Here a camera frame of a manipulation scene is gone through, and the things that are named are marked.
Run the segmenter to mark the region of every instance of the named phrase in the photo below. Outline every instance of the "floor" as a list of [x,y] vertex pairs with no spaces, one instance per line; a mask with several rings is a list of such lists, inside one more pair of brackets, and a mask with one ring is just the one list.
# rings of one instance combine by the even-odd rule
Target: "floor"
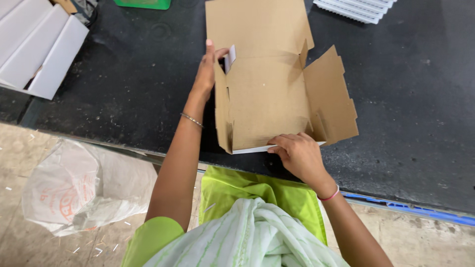
[[[119,266],[127,240],[145,214],[62,238],[23,219],[22,187],[55,143],[54,136],[0,124],[0,266]],[[189,229],[197,225],[201,176],[197,173]],[[475,228],[356,204],[352,207],[394,266],[475,266]],[[339,252],[326,217],[325,227],[328,245]],[[103,252],[98,255],[96,248]]]

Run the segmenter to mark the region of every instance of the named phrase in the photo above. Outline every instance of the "white plastic sack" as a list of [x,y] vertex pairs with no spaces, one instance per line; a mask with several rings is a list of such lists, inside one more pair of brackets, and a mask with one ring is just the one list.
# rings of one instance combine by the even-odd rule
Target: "white plastic sack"
[[25,219],[55,236],[147,212],[157,173],[149,162],[59,139],[22,193]]

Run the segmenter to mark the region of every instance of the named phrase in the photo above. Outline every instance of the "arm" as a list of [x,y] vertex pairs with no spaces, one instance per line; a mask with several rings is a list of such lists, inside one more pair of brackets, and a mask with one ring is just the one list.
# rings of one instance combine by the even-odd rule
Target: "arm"
[[[305,133],[281,134],[269,141],[277,144],[267,152],[276,153],[284,167],[308,184],[321,199],[337,190],[323,166],[320,147]],[[341,194],[322,201],[345,261],[352,267],[391,267],[391,261]]]
[[[198,122],[214,86],[215,56],[223,57],[228,49],[214,51],[211,40],[206,40],[206,54],[198,68],[195,83],[190,91],[183,113]],[[196,170],[200,152],[201,127],[182,116],[167,156],[160,168],[145,217],[168,217],[177,221],[186,232],[190,223]]]

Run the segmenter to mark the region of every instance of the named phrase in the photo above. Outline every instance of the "cardboard box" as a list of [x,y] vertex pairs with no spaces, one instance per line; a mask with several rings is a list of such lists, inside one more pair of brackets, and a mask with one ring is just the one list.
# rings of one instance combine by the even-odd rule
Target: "cardboard box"
[[26,93],[53,99],[88,32],[89,29],[75,16],[69,16]]
[[5,17],[21,0],[1,0],[0,1],[0,19]]
[[77,8],[74,6],[71,0],[50,0],[50,1],[53,1],[56,4],[60,4],[64,8],[64,10],[69,14],[77,13]]
[[303,0],[208,0],[206,25],[217,49],[236,50],[227,74],[215,64],[216,130],[226,152],[266,151],[279,134],[306,132],[319,144],[358,135],[335,47],[305,67],[314,42]]
[[52,8],[48,0],[23,0],[0,20],[0,66]]
[[61,5],[56,4],[0,67],[0,86],[23,90],[45,61],[68,18]]

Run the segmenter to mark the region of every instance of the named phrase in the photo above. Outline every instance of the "hand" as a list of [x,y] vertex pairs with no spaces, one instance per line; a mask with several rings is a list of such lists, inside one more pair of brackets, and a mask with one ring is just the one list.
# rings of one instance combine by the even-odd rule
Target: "hand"
[[336,192],[336,183],[325,170],[320,146],[306,133],[281,134],[268,144],[276,144],[267,150],[280,156],[284,167],[308,184],[317,195],[329,198]]
[[229,53],[229,48],[222,48],[214,51],[213,41],[206,40],[206,54],[203,56],[199,64],[198,73],[196,74],[195,84],[191,89],[190,95],[198,95],[204,97],[208,101],[211,90],[214,86],[214,64],[215,58],[221,59]]

